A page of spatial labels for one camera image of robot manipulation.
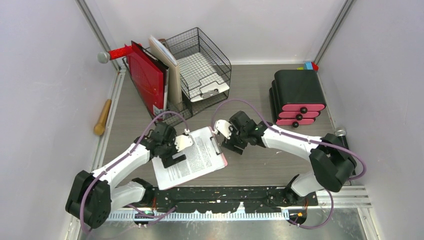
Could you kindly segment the red notebook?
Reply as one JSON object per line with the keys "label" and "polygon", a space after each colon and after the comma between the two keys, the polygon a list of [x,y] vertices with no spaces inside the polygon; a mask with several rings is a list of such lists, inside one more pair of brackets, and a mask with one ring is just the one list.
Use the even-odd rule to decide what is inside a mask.
{"label": "red notebook", "polygon": [[149,113],[156,116],[164,110],[169,68],[142,45],[132,41],[130,47],[126,58],[131,79]]}

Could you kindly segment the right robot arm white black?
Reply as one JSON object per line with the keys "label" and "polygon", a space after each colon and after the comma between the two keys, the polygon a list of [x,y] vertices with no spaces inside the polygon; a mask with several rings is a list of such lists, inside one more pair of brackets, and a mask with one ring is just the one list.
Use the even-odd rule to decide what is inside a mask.
{"label": "right robot arm white black", "polygon": [[214,130],[224,136],[222,146],[239,155],[247,145],[276,149],[307,160],[312,170],[295,175],[273,199],[284,206],[299,205],[320,190],[337,193],[357,167],[352,154],[334,134],[308,136],[284,130],[267,121],[256,123],[244,111],[217,120]]}

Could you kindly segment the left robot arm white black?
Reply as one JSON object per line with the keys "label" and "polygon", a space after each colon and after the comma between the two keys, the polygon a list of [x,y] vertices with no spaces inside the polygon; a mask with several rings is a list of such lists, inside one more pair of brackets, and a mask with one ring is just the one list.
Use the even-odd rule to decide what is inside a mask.
{"label": "left robot arm white black", "polygon": [[193,140],[186,128],[177,135],[175,128],[159,122],[137,137],[122,154],[108,164],[87,172],[80,171],[74,178],[65,211],[78,218],[81,224],[92,229],[100,227],[110,213],[132,203],[148,207],[153,202],[151,184],[135,178],[119,186],[130,173],[152,159],[159,160],[164,167],[171,167],[186,159],[177,156],[192,146]]}

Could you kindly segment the pink clipboard with paper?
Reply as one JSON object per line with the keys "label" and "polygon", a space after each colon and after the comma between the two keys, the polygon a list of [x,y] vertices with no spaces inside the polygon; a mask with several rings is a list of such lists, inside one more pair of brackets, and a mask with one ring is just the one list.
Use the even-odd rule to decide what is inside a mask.
{"label": "pink clipboard with paper", "polygon": [[189,135],[193,145],[175,155],[176,157],[184,155],[185,160],[167,168],[160,158],[155,157],[151,160],[160,190],[173,188],[227,166],[227,160],[210,127],[200,128]]}

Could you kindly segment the black pink drawer cabinet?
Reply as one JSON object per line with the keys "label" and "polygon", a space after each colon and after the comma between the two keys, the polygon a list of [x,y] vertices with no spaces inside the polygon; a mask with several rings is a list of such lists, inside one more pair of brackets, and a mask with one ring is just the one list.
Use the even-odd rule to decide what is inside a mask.
{"label": "black pink drawer cabinet", "polygon": [[314,70],[278,70],[268,93],[272,121],[278,126],[311,125],[327,106]]}

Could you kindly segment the black clip file folder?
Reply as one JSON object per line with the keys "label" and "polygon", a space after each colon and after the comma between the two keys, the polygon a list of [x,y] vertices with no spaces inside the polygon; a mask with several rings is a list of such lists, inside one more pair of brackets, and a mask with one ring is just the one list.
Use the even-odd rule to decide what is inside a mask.
{"label": "black clip file folder", "polygon": [[151,104],[152,113],[158,115],[167,104],[168,66],[153,56],[146,48],[141,47],[143,59],[143,72],[146,78],[145,88],[149,94],[148,102]]}

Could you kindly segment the beige folder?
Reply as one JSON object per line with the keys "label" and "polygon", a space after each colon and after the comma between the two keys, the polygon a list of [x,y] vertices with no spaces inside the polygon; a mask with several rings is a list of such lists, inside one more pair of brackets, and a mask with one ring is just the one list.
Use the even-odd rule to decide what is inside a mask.
{"label": "beige folder", "polygon": [[168,66],[168,93],[167,100],[179,111],[184,108],[181,86],[180,65],[170,50],[157,38],[150,35],[148,38],[150,52],[166,66]]}

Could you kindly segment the black wire mesh organizer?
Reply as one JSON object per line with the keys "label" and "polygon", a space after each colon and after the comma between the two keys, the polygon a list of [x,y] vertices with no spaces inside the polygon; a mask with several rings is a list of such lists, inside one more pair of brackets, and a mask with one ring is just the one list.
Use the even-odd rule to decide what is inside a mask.
{"label": "black wire mesh organizer", "polygon": [[229,97],[232,66],[218,46],[194,27],[164,41],[180,66],[182,102],[166,110],[188,120]]}

